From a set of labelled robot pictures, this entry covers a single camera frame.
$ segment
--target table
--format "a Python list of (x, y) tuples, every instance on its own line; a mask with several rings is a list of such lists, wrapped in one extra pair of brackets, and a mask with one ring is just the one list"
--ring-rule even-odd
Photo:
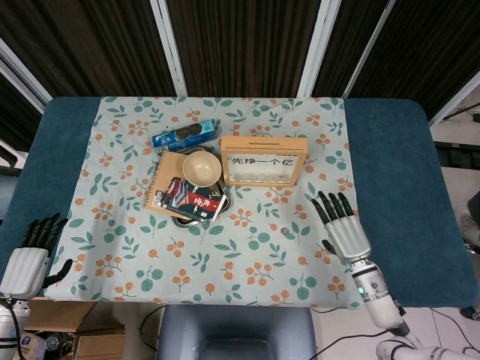
[[(99, 100), (59, 98), (49, 104), (0, 228), (7, 239), (4, 268), (32, 218), (67, 214)], [(471, 304), (475, 278), (420, 106), (349, 99), (346, 121), (361, 222), (393, 295), (405, 306)]]

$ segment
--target book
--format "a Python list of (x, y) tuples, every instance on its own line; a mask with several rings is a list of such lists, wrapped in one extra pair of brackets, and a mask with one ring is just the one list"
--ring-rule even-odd
[(183, 178), (175, 177), (157, 204), (203, 223), (215, 220), (226, 198), (218, 190), (197, 187)]
[(157, 169), (154, 172), (150, 187), (148, 188), (143, 208), (160, 212), (165, 215), (175, 216), (177, 218), (189, 220), (189, 217), (181, 215), (177, 212), (170, 211), (163, 208), (160, 200), (165, 191), (170, 186), (173, 178), (183, 178), (183, 162), (187, 155), (178, 154), (176, 152), (165, 151), (161, 154), (157, 164)]

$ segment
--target robotic arm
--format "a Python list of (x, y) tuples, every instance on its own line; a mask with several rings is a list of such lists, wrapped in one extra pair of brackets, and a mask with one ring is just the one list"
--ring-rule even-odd
[(70, 271), (73, 260), (68, 259), (60, 272), (45, 277), (53, 249), (68, 219), (60, 220), (54, 214), (42, 221), (34, 220), (28, 225), (20, 246), (8, 260), (0, 293), (0, 360), (11, 360), (15, 351), (23, 359), (20, 336), (30, 314), (28, 300), (39, 291), (63, 279)]
[(338, 198), (333, 193), (329, 193), (330, 201), (322, 191), (319, 191), (318, 196), (325, 209), (315, 199), (312, 199), (312, 203), (331, 241), (323, 240), (323, 246), (337, 255), (340, 260), (351, 265), (350, 274), (373, 323), (394, 335), (392, 339), (384, 340), (377, 345), (377, 358), (379, 360), (474, 359), (438, 346), (423, 349), (419, 339), (412, 334), (404, 322), (402, 318), (405, 314), (404, 310), (398, 307), (390, 296), (382, 273), (377, 265), (368, 259), (371, 253), (370, 242), (347, 198), (342, 193), (338, 194)]

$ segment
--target stainless steel tray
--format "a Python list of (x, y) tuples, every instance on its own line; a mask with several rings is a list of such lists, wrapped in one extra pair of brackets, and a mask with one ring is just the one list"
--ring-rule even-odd
[[(219, 156), (217, 154), (215, 154), (209, 148), (206, 148), (204, 146), (195, 146), (194, 148), (186, 148), (186, 149), (183, 149), (183, 150), (178, 151), (178, 152), (181, 153), (181, 154), (185, 154), (185, 155), (189, 155), (192, 152), (211, 152), (213, 155), (215, 155), (217, 158), (219, 158)], [(226, 196), (226, 200), (223, 203), (222, 209), (218, 213), (218, 215), (220, 215), (230, 208), (230, 206), (232, 205), (232, 198), (230, 197), (230, 192), (228, 191), (228, 188), (225, 185), (224, 174), (223, 173), (221, 174), (221, 177), (217, 181), (216, 185), (218, 187), (218, 191), (221, 194), (224, 194)], [(184, 219), (181, 219), (180, 217), (175, 217), (175, 216), (172, 216), (172, 220), (173, 220), (173, 223), (177, 227), (184, 227), (185, 228), (185, 227), (191, 227), (193, 225), (200, 224), (200, 222), (196, 221), (196, 220), (184, 220)]]

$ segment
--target blue snack package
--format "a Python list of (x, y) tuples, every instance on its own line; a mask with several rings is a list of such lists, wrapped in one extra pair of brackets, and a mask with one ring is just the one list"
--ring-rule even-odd
[(214, 120), (205, 120), (197, 124), (181, 127), (151, 137), (155, 151), (177, 152), (217, 137)]

